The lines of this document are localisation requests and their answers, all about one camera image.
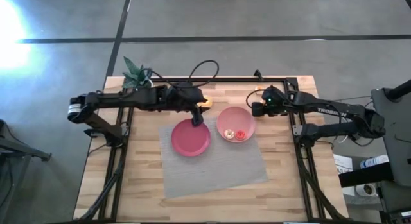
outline metal stand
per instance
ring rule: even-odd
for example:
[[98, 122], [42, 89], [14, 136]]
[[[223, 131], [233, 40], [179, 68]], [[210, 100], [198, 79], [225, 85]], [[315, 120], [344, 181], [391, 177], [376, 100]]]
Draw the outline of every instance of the metal stand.
[[45, 153], [24, 144], [13, 138], [13, 135], [8, 129], [7, 123], [0, 119], [0, 148], [10, 152], [2, 153], [9, 157], [18, 157], [24, 155], [31, 155], [32, 157], [41, 158], [43, 161], [50, 160], [51, 153]]

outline gray placemat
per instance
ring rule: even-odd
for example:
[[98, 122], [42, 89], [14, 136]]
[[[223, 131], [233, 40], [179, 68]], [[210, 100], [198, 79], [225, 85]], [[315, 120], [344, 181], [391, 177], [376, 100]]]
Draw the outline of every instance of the gray placemat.
[[171, 132], [175, 125], [159, 128], [166, 198], [268, 181], [255, 135], [245, 142], [232, 143], [218, 133], [216, 119], [204, 123], [210, 129], [211, 144], [197, 157], [174, 151]]

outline black metal frame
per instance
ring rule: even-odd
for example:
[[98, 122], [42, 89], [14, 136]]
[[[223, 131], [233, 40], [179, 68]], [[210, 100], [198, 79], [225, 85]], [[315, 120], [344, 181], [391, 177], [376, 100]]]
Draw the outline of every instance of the black metal frame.
[[[182, 82], [186, 81], [187, 78], [166, 78], [167, 80], [171, 82]], [[209, 80], [209, 78], [206, 77], [200, 77], [200, 78], [192, 78], [193, 82], [204, 82]], [[162, 80], [156, 78], [153, 79], [154, 82], [163, 82]], [[296, 78], [263, 78], [261, 73], [257, 70], [254, 74], [253, 77], [248, 77], [248, 78], [236, 78], [236, 77], [226, 77], [226, 78], [215, 78], [214, 82], [236, 82], [236, 83], [241, 83], [241, 82], [270, 82], [270, 83], [282, 83], [284, 86], [284, 91], [287, 92], [289, 90], [299, 90], [298, 86], [298, 81]], [[118, 116], [117, 116], [117, 121], [116, 124], [119, 125], [122, 120], [123, 120], [123, 114], [124, 110], [123, 108], [119, 108], [118, 111]], [[127, 125], [131, 126], [132, 124], [132, 116], [133, 116], [133, 109], [129, 108], [128, 111], [128, 116], [127, 116]], [[293, 129], [293, 126], [297, 125], [297, 121], [295, 118], [294, 114], [289, 114], [290, 118], [290, 127]], [[305, 124], [305, 116], [303, 113], [298, 114], [299, 122], [300, 124]], [[293, 139], [295, 138], [294, 132], [292, 130], [292, 135]], [[121, 148], [121, 153], [120, 153], [120, 160], [119, 160], [119, 165], [118, 168], [114, 170], [114, 159], [116, 158], [116, 152], [117, 148], [112, 148], [110, 152], [110, 157], [109, 161], [107, 164], [107, 172], [106, 172], [106, 177], [105, 177], [105, 187], [101, 194], [98, 197], [98, 208], [99, 214], [97, 219], [93, 219], [95, 216], [96, 212], [89, 214], [85, 219], [80, 219], [80, 220], [73, 220], [67, 223], [116, 223], [116, 218], [117, 218], [117, 213], [118, 213], [118, 205], [119, 205], [119, 199], [120, 199], [120, 191], [121, 191], [121, 183], [123, 180], [123, 170], [125, 168], [125, 159], [127, 155], [127, 147], [128, 147], [128, 135], [125, 136], [125, 143], [122, 145]], [[304, 205], [306, 209], [306, 215], [307, 215], [307, 220], [308, 222], [312, 223], [367, 223], [367, 222], [358, 222], [358, 221], [353, 221], [349, 219], [344, 219], [341, 220], [341, 218], [344, 218], [342, 216], [339, 216], [335, 214], [334, 210], [332, 209], [332, 205], [328, 201], [328, 199], [325, 197], [325, 195], [322, 193], [319, 187], [319, 181], [317, 178], [317, 172], [315, 168], [315, 163], [314, 163], [314, 158], [313, 158], [313, 153], [311, 148], [306, 148], [306, 153], [307, 153], [307, 161], [308, 161], [308, 169], [306, 169], [306, 166], [303, 161], [302, 157], [302, 146], [300, 144], [295, 143], [294, 141], [294, 147], [295, 147], [295, 156], [296, 156], [296, 161], [298, 165], [298, 170], [299, 170], [299, 176], [301, 179], [301, 189], [302, 189], [302, 197], [304, 199]], [[106, 208], [107, 208], [107, 197], [109, 194], [109, 191], [113, 188], [115, 184], [115, 191], [114, 191], [114, 196], [113, 196], [113, 205], [112, 205], [112, 210], [109, 214], [109, 218], [106, 218]], [[319, 217], [315, 218], [313, 215], [313, 209], [312, 209], [312, 204], [310, 201], [310, 194], [308, 191], [308, 186], [309, 184], [311, 188], [314, 191], [315, 199], [316, 199], [316, 206], [319, 211]], [[324, 207], [331, 207], [331, 209], [328, 208], [328, 212], [330, 213], [331, 217], [334, 219], [326, 219], [325, 215], [325, 210]]]

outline pink bowl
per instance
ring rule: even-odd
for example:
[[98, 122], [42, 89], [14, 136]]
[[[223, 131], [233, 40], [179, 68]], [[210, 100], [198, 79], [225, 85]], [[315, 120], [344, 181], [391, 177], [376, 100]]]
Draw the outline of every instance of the pink bowl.
[[[248, 140], [256, 129], [256, 121], [251, 113], [241, 107], [229, 107], [224, 109], [217, 118], [217, 130], [220, 135], [231, 142], [243, 142]], [[228, 139], [224, 135], [224, 131], [230, 129], [236, 133], [237, 131], [244, 131], [245, 138], [238, 140], [235, 137]]]
[[203, 153], [210, 145], [211, 135], [207, 125], [202, 123], [193, 127], [190, 119], [178, 123], [171, 133], [174, 150], [186, 157], [195, 157]]

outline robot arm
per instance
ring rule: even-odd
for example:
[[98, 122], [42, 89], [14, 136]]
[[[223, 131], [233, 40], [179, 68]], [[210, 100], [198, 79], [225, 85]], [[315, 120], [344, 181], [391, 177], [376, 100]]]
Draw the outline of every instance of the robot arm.
[[385, 134], [384, 118], [374, 110], [362, 105], [349, 105], [336, 101], [318, 99], [306, 92], [291, 91], [287, 94], [270, 86], [262, 95], [265, 103], [252, 103], [252, 115], [284, 116], [289, 112], [320, 112], [340, 116], [351, 120], [347, 123], [317, 126], [306, 124], [295, 126], [296, 142], [305, 147], [312, 147], [321, 137], [358, 134], [365, 138], [379, 138]]
[[93, 137], [95, 133], [101, 133], [109, 146], [120, 146], [123, 143], [121, 127], [108, 124], [94, 111], [99, 108], [135, 107], [144, 111], [191, 112], [192, 125], [198, 126], [203, 123], [202, 112], [208, 108], [198, 107], [197, 103], [206, 101], [202, 91], [190, 82], [172, 87], [141, 88], [128, 94], [90, 92], [70, 99], [67, 118], [76, 124], [89, 125], [92, 129], [85, 131], [87, 135]]

